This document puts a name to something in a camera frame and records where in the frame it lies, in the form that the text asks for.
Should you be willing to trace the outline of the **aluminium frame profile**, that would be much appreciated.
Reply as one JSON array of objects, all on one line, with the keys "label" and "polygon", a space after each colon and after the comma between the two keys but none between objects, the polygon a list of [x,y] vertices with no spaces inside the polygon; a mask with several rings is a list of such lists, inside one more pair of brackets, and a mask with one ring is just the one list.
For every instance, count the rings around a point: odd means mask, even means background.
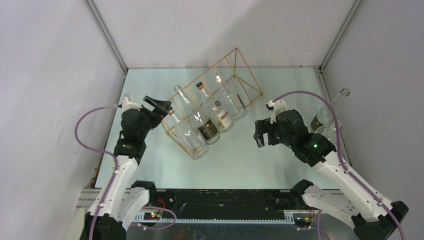
[{"label": "aluminium frame profile", "polygon": [[116,41],[114,40],[114,37],[112,36],[96,2],[94,0],[83,0],[83,2],[86,5],[89,13],[91,14],[95,24],[97,25],[97,28],[103,36],[105,43],[109,47],[109,50],[117,61],[119,67],[121,68],[124,74],[127,74],[129,67],[125,63],[125,60],[119,50],[119,47],[116,44]]}]

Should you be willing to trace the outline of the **left circuit board with leds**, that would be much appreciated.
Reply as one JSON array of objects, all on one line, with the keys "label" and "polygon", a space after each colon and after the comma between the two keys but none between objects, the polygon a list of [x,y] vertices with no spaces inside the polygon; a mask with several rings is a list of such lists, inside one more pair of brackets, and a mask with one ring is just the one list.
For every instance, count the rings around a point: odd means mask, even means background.
[{"label": "left circuit board with leds", "polygon": [[143,221],[159,221],[162,218],[161,212],[144,212]]}]

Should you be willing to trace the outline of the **clear bottle black gold label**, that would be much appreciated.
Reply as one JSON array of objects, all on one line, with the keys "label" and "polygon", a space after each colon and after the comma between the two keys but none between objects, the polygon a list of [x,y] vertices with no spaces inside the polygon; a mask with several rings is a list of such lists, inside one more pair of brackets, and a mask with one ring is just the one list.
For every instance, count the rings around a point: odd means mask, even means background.
[{"label": "clear bottle black gold label", "polygon": [[208,145],[215,144],[220,139],[220,133],[210,117],[205,114],[191,95],[184,92],[180,85],[176,85],[173,89],[182,102],[191,124],[201,133]]}]

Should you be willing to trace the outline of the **right circuit board with leds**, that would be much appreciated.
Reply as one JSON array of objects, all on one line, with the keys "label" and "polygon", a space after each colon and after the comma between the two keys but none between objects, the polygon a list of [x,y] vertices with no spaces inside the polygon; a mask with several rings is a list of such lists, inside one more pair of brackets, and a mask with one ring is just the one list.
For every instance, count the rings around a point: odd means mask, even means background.
[{"label": "right circuit board with leds", "polygon": [[314,217],[295,217],[294,225],[298,228],[309,228],[312,225]]}]

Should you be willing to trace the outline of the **circuit board with leds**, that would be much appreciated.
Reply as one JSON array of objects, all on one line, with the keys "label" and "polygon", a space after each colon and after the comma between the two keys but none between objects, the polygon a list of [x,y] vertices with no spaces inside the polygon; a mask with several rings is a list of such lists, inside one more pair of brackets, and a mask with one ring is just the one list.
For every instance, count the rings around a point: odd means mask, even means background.
[{"label": "circuit board with leds", "polygon": [[144,212],[143,221],[159,221],[162,218],[161,212]]},{"label": "circuit board with leds", "polygon": [[298,228],[309,228],[312,225],[314,217],[295,217],[294,225]]}]

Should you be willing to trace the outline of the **clear bottle black cap white label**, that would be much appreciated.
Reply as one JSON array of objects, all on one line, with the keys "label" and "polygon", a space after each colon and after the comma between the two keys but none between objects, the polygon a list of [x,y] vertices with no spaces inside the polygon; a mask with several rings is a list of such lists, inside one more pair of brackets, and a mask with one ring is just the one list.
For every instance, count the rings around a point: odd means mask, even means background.
[{"label": "clear bottle black cap white label", "polygon": [[234,126],[234,122],[229,112],[222,106],[221,102],[213,97],[205,88],[202,82],[198,82],[196,87],[202,92],[203,109],[215,124],[218,132],[224,134],[229,132]]}]

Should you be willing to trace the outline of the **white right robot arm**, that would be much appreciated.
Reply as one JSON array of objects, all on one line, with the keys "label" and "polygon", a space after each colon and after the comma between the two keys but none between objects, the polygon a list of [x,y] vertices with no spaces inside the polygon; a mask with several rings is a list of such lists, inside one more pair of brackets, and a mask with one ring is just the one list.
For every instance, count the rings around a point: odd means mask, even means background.
[{"label": "white right robot arm", "polygon": [[296,110],[285,110],[277,116],[255,121],[254,140],[289,147],[303,163],[336,183],[342,195],[334,195],[302,179],[290,191],[291,204],[319,209],[353,229],[360,240],[387,240],[398,229],[409,208],[402,201],[384,197],[357,172],[339,158],[334,144],[319,133],[309,132]]}]

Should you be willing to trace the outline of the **squat clear glass bottle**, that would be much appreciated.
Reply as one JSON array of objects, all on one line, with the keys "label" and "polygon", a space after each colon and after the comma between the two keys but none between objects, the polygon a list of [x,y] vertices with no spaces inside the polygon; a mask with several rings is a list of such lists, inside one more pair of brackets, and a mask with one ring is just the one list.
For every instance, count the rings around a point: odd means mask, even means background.
[{"label": "squat clear glass bottle", "polygon": [[341,121],[338,121],[338,128],[336,128],[335,122],[333,121],[330,125],[320,126],[314,133],[323,135],[337,147],[337,130],[341,130],[342,127],[343,124]]}]

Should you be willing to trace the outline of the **clear bottle silver cap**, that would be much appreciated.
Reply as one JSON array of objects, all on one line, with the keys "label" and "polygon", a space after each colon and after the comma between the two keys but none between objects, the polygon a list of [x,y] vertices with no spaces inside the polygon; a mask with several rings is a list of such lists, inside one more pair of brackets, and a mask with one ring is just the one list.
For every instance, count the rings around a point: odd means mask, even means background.
[{"label": "clear bottle silver cap", "polygon": [[229,90],[219,74],[215,76],[215,81],[219,87],[218,99],[228,111],[233,121],[237,122],[243,119],[247,115],[247,110],[239,94]]}]

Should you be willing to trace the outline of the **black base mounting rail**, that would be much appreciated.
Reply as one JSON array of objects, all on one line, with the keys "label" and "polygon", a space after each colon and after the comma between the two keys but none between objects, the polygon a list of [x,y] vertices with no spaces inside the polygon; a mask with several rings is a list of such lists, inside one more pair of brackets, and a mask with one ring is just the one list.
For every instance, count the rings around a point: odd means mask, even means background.
[{"label": "black base mounting rail", "polygon": [[310,215],[301,196],[284,189],[158,189],[151,203],[179,221],[273,221],[290,211]]}]

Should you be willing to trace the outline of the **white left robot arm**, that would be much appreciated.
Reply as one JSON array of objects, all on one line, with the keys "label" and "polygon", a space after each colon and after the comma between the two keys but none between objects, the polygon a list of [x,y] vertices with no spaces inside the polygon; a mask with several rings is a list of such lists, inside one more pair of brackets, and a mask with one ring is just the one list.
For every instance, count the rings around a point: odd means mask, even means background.
[{"label": "white left robot arm", "polygon": [[125,94],[120,104],[121,130],[113,152],[101,150],[113,159],[106,184],[84,216],[80,240],[124,240],[133,219],[143,208],[153,208],[158,194],[153,182],[147,186],[141,181],[134,182],[129,196],[125,191],[138,168],[147,148],[148,133],[158,127],[173,109],[170,100],[157,100],[145,96],[143,100],[153,107],[145,108],[134,102],[131,94]]}]

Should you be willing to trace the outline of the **clear bottle black cap front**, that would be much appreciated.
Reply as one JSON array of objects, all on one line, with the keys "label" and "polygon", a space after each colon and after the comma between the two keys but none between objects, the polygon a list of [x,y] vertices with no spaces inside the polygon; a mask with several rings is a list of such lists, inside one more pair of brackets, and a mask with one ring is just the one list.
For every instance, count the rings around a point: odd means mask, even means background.
[{"label": "clear bottle black cap front", "polygon": [[174,110],[168,113],[172,120],[173,128],[170,134],[184,148],[184,150],[195,160],[204,157],[209,151],[209,145],[204,137],[184,117]]}]

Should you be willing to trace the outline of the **greenish bottle black label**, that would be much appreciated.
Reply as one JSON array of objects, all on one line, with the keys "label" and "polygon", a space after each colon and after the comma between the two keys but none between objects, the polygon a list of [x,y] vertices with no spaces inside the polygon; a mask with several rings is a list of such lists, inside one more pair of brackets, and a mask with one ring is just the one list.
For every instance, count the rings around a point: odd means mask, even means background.
[{"label": "greenish bottle black label", "polygon": [[[332,107],[336,117],[339,117],[343,103],[346,98],[350,95],[351,91],[349,88],[342,88],[340,93],[332,100],[329,104]],[[334,117],[330,109],[324,105],[321,107],[310,123],[310,127],[315,132],[321,126],[329,126],[334,121]]]}]

